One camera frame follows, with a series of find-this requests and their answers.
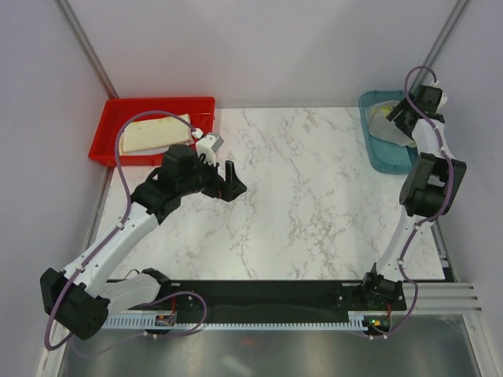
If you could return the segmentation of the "grey white towel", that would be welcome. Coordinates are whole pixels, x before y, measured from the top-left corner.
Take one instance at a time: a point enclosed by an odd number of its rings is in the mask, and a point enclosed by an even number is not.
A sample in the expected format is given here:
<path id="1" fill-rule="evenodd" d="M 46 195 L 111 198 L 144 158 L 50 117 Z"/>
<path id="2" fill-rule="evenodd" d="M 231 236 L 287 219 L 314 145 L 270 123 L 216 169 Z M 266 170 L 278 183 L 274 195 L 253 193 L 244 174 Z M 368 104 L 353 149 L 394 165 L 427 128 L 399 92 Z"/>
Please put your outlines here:
<path id="1" fill-rule="evenodd" d="M 397 104 L 397 101 L 385 101 L 365 110 L 369 134 L 400 147 L 415 148 L 417 146 L 416 142 L 407 137 L 393 122 L 386 118 Z"/>

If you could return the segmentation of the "pale yellow patterned towel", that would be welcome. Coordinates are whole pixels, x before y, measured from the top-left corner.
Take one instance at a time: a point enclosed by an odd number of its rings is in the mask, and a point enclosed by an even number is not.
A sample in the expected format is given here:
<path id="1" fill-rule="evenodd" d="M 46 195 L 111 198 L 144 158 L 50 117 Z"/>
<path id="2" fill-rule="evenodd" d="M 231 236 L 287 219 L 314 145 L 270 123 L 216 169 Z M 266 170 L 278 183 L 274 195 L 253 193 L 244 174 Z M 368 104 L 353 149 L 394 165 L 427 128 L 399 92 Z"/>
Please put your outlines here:
<path id="1" fill-rule="evenodd" d="M 192 131 L 173 117 L 135 121 L 129 124 L 119 139 L 122 156 L 145 156 L 149 149 L 176 144 L 191 145 Z"/>

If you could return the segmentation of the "light blue towel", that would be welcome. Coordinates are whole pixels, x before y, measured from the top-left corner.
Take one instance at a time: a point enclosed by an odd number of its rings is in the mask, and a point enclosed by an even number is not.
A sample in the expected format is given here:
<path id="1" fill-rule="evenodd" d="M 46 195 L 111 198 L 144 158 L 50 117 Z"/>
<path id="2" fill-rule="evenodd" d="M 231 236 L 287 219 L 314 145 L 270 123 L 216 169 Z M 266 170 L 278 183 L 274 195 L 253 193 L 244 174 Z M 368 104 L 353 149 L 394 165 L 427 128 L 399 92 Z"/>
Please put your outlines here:
<path id="1" fill-rule="evenodd" d="M 159 154 L 165 153 L 168 149 L 169 149 L 169 146 L 163 146 L 163 147 L 159 147 L 159 148 L 153 148 L 153 149 L 147 150 L 146 152 L 144 152 L 144 154 L 146 156 L 159 155 Z"/>

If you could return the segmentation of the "right aluminium frame post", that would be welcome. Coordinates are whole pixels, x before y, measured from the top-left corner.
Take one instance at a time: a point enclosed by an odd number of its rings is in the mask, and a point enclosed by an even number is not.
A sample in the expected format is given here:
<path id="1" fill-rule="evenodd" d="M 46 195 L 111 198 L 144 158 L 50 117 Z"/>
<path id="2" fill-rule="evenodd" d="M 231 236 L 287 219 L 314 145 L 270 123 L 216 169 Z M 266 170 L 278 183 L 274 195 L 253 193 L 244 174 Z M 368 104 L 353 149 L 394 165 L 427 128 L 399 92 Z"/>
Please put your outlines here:
<path id="1" fill-rule="evenodd" d="M 435 70 L 435 64 L 452 39 L 461 20 L 472 1 L 426 1 L 426 5 L 417 6 L 413 19 L 413 35 L 418 42 L 414 49 L 420 50 L 412 60 L 402 81 L 401 89 L 411 92 L 421 83 L 425 83 L 428 69 Z"/>

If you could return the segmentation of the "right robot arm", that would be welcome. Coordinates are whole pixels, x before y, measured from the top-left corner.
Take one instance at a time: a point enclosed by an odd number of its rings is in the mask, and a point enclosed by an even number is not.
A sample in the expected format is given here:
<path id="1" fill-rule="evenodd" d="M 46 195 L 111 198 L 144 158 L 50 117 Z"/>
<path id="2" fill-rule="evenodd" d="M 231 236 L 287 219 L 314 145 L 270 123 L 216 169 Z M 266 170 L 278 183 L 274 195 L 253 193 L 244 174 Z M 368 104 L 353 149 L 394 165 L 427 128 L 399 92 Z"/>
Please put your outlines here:
<path id="1" fill-rule="evenodd" d="M 358 289 L 367 309 L 403 308 L 404 282 L 420 239 L 433 222 L 451 208 L 467 170 L 456 159 L 445 136 L 445 119 L 438 113 L 445 95 L 435 84 L 421 85 L 391 110 L 387 119 L 415 141 L 418 156 L 399 195 L 402 212 L 386 251 L 365 274 Z"/>

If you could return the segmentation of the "red plastic tray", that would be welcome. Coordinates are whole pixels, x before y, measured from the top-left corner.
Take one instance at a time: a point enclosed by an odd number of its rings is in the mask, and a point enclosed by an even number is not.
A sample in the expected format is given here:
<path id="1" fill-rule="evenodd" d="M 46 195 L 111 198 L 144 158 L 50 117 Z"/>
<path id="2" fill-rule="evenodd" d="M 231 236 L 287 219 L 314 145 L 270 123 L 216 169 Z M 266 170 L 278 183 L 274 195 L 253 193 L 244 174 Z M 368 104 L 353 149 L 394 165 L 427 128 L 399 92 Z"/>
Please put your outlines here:
<path id="1" fill-rule="evenodd" d="M 190 122 L 204 133 L 213 131 L 213 97 L 143 97 L 111 99 L 105 103 L 100 122 L 90 146 L 89 158 L 105 167 L 114 167 L 116 135 L 131 117 L 147 111 L 165 111 L 189 115 Z"/>

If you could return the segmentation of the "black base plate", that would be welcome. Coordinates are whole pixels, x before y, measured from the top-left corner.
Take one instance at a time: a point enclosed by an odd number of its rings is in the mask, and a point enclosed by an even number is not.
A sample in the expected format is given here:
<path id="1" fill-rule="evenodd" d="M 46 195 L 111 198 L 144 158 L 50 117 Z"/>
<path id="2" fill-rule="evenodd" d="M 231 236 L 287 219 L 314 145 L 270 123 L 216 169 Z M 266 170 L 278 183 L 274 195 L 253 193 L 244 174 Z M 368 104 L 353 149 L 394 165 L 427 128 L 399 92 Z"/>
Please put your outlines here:
<path id="1" fill-rule="evenodd" d="M 344 280 L 166 280 L 155 299 L 179 292 L 147 310 L 174 309 L 199 322 L 217 319 L 341 320 L 350 312 L 399 312 L 367 309 L 359 301 L 360 282 Z"/>

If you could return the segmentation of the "aluminium frame post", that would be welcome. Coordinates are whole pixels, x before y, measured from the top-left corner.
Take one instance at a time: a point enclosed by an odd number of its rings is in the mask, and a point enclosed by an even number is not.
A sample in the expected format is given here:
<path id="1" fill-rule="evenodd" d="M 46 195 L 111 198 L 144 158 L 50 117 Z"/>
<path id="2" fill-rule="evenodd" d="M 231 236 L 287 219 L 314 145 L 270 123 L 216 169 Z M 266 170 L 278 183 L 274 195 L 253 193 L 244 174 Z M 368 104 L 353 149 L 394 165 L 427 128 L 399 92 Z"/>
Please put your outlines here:
<path id="1" fill-rule="evenodd" d="M 105 67 L 101 63 L 95 48 L 92 46 L 79 18 L 77 17 L 72 5 L 68 0 L 54 0 L 55 6 L 60 11 L 69 31 L 72 33 L 74 39 L 77 41 L 79 48 L 83 52 L 87 62 L 96 75 L 101 86 L 105 90 L 109 99 L 116 99 L 119 97 L 115 87 L 109 78 Z"/>
<path id="2" fill-rule="evenodd" d="M 435 70 L 435 64 L 452 39 L 461 20 L 472 1 L 426 1 L 426 5 L 417 6 L 413 19 L 413 35 L 418 42 L 414 49 L 420 50 L 412 60 L 402 81 L 401 89 L 411 92 L 421 83 L 425 83 L 428 69 Z"/>

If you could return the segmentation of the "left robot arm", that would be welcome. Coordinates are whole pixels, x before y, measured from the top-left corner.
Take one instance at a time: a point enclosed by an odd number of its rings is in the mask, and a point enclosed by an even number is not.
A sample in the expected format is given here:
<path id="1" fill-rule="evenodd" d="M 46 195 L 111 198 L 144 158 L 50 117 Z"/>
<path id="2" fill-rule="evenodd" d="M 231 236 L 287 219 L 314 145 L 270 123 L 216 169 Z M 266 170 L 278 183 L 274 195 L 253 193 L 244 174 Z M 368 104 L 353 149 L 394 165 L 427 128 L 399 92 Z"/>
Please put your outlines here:
<path id="1" fill-rule="evenodd" d="M 183 197 L 202 193 L 231 202 L 246 190 L 233 161 L 227 160 L 225 174 L 219 175 L 212 148 L 171 146 L 160 166 L 128 196 L 124 215 L 106 235 L 61 271 L 49 268 L 41 275 L 49 322 L 87 340 L 116 313 L 144 304 L 154 309 L 168 307 L 171 289 L 149 273 L 118 283 L 108 279 L 136 245 L 180 207 Z"/>

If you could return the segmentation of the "left aluminium frame post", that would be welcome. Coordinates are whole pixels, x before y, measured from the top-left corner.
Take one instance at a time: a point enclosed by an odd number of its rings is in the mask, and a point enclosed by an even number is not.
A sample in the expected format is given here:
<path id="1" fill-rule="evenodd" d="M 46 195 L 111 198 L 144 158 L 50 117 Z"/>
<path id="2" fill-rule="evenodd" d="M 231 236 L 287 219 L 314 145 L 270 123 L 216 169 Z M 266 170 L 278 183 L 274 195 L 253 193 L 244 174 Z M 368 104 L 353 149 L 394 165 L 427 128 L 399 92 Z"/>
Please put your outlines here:
<path id="1" fill-rule="evenodd" d="M 79 18 L 77 17 L 72 5 L 68 0 L 54 0 L 55 6 L 60 11 L 69 31 L 72 33 L 74 39 L 77 41 L 79 48 L 83 52 L 87 62 L 96 75 L 101 86 L 105 90 L 109 99 L 116 99 L 119 97 L 115 87 L 109 78 L 105 67 L 101 63 L 95 48 L 92 46 Z"/>

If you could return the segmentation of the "teal plastic basket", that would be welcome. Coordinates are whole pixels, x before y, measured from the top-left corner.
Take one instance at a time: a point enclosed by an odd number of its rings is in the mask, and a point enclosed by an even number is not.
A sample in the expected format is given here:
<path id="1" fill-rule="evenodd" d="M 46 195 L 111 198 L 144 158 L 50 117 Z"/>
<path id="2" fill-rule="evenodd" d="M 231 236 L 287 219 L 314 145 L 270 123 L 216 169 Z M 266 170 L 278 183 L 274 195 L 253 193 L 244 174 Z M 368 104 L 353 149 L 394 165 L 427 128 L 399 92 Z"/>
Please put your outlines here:
<path id="1" fill-rule="evenodd" d="M 416 148 L 400 146 L 374 137 L 370 126 L 375 124 L 374 118 L 378 108 L 383 105 L 394 106 L 405 98 L 401 90 L 372 90 L 362 94 L 358 100 L 362 133 L 369 161 L 374 170 L 383 174 L 408 174 L 416 162 Z"/>

